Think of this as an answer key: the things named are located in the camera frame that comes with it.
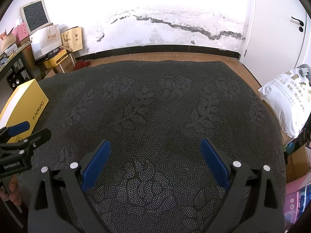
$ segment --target human hand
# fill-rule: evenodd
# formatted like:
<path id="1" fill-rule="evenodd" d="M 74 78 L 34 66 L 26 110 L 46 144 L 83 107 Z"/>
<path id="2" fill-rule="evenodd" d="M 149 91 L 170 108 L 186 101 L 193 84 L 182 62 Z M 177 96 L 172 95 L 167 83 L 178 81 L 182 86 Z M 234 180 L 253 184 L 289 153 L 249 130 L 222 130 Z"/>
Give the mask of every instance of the human hand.
<path id="1" fill-rule="evenodd" d="M 11 191 L 9 197 L 4 192 L 3 189 L 0 189 L 0 197 L 3 201 L 6 201 L 8 198 L 10 198 L 11 202 L 17 205 L 21 205 L 21 192 L 18 186 L 18 181 L 16 178 L 16 175 L 12 175 L 10 182 L 9 182 L 9 189 Z"/>

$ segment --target yellow box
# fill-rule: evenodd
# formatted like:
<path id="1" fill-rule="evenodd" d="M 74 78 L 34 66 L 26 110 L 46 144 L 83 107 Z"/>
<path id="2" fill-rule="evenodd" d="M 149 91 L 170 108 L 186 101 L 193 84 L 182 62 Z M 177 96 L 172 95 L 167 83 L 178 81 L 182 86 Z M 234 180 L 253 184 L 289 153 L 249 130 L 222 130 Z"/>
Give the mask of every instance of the yellow box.
<path id="1" fill-rule="evenodd" d="M 0 114 L 0 127 L 9 127 L 28 121 L 30 129 L 9 140 L 9 143 L 18 142 L 31 135 L 43 109 L 48 103 L 35 79 L 19 85 Z"/>
<path id="2" fill-rule="evenodd" d="M 67 51 L 66 49 L 63 49 L 58 54 L 56 54 L 53 58 L 43 61 L 43 64 L 46 66 L 46 68 L 57 66 L 67 57 L 68 57 Z"/>

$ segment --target blue gripper pad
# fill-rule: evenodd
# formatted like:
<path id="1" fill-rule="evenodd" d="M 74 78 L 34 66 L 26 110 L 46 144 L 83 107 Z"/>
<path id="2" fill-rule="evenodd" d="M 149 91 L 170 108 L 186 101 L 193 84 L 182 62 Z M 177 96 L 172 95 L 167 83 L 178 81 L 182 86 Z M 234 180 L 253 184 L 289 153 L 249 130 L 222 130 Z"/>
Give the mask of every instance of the blue gripper pad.
<path id="1" fill-rule="evenodd" d="M 30 129 L 30 124 L 29 122 L 25 121 L 25 122 L 9 127 L 9 130 L 7 133 L 9 136 L 15 137 L 18 134 L 28 131 L 29 129 Z"/>
<path id="2" fill-rule="evenodd" d="M 95 155 L 83 171 L 81 184 L 81 189 L 83 192 L 86 193 L 88 189 L 94 187 L 99 174 L 110 157 L 110 152 L 111 145 L 109 141 L 104 141 L 99 145 Z"/>
<path id="3" fill-rule="evenodd" d="M 212 144 L 207 139 L 201 140 L 201 154 L 212 172 L 217 184 L 228 190 L 230 187 L 229 172 Z"/>

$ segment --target black bedspread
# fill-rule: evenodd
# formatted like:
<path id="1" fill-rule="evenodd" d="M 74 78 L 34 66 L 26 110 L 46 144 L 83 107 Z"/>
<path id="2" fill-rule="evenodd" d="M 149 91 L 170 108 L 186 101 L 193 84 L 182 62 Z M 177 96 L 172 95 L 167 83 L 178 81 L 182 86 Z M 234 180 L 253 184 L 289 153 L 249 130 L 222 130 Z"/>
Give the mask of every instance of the black bedspread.
<path id="1" fill-rule="evenodd" d="M 204 137 L 246 166 L 269 165 L 284 200 L 279 125 L 220 61 L 122 61 L 39 84 L 49 103 L 35 131 L 47 127 L 52 138 L 19 177 L 26 204 L 41 167 L 80 161 L 103 138 L 111 142 L 111 157 L 87 195 L 111 232 L 203 231 L 224 194 L 200 154 Z"/>

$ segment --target white plastic bag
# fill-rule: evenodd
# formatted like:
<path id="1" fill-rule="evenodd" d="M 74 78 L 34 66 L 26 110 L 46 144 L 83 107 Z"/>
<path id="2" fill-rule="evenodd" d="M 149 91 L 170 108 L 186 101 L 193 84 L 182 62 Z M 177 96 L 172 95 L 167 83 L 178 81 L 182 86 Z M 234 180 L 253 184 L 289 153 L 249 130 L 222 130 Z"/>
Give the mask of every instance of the white plastic bag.
<path id="1" fill-rule="evenodd" d="M 280 74 L 259 90 L 260 97 L 274 112 L 282 131 L 298 137 L 311 112 L 311 87 L 299 68 Z"/>

